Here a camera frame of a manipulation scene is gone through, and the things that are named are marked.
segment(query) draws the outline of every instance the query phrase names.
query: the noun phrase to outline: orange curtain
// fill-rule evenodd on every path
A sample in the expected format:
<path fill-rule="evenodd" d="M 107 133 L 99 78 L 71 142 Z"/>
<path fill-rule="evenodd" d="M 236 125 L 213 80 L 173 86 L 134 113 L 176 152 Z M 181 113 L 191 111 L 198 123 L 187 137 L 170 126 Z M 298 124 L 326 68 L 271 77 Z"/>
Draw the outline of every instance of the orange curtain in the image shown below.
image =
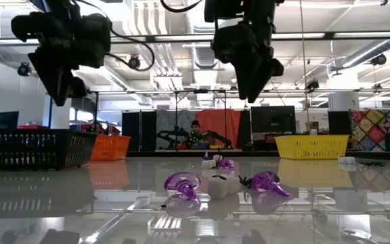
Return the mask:
<path fill-rule="evenodd" d="M 228 138 L 232 146 L 237 145 L 238 126 L 240 122 L 240 111 L 227 109 L 227 134 L 225 135 L 225 111 L 224 110 L 203 110 L 195 114 L 195 119 L 200 122 L 201 132 L 206 130 L 216 131 L 219 135 Z"/>

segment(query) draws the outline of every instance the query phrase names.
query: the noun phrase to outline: monitor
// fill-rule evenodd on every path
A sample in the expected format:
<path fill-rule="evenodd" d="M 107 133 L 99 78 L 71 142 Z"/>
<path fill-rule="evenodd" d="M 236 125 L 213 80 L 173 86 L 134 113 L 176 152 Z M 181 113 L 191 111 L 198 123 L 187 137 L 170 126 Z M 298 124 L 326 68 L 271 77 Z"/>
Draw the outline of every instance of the monitor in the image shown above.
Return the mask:
<path fill-rule="evenodd" d="M 349 111 L 329 111 L 329 134 L 351 135 Z"/>
<path fill-rule="evenodd" d="M 0 129 L 17 129 L 19 112 L 0 113 Z"/>
<path fill-rule="evenodd" d="M 251 107 L 251 126 L 253 133 L 296 133 L 296 114 L 294 106 Z"/>

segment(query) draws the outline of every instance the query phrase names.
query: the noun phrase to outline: colorful quilt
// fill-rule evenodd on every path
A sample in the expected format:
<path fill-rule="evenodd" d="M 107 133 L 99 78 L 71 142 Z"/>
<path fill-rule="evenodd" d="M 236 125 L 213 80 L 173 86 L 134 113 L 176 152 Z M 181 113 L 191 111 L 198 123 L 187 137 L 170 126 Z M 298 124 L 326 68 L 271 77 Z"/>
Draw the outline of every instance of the colorful quilt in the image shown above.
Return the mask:
<path fill-rule="evenodd" d="M 351 110 L 353 147 L 385 151 L 385 134 L 390 133 L 390 109 Z"/>

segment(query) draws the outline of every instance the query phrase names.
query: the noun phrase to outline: man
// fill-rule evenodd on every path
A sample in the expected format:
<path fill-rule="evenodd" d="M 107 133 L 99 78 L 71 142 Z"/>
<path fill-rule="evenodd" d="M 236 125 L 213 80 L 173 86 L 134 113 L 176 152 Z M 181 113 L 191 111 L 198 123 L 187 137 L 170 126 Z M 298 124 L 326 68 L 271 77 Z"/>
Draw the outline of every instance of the man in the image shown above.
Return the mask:
<path fill-rule="evenodd" d="M 198 120 L 194 120 L 190 126 L 192 131 L 190 132 L 189 145 L 191 148 L 198 148 L 200 146 L 208 146 L 210 143 L 201 135 L 201 125 Z"/>

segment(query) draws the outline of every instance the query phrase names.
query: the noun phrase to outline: purple plastic object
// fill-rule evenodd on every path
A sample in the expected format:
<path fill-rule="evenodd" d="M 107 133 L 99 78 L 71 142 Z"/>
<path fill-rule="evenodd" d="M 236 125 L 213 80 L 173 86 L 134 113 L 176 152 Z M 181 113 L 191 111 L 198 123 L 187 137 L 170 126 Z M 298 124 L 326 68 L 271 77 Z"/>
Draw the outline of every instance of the purple plastic object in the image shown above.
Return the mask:
<path fill-rule="evenodd" d="M 283 197 L 291 197 L 279 186 L 279 176 L 274 172 L 262 171 L 252 178 L 251 189 L 257 192 L 270 191 Z"/>
<path fill-rule="evenodd" d="M 165 190 L 176 190 L 181 194 L 185 195 L 186 200 L 196 199 L 195 190 L 200 187 L 201 180 L 200 178 L 190 172 L 180 172 L 169 176 L 165 180 L 164 188 Z"/>
<path fill-rule="evenodd" d="M 232 169 L 234 168 L 234 161 L 231 159 L 222 159 L 219 165 L 222 169 Z"/>

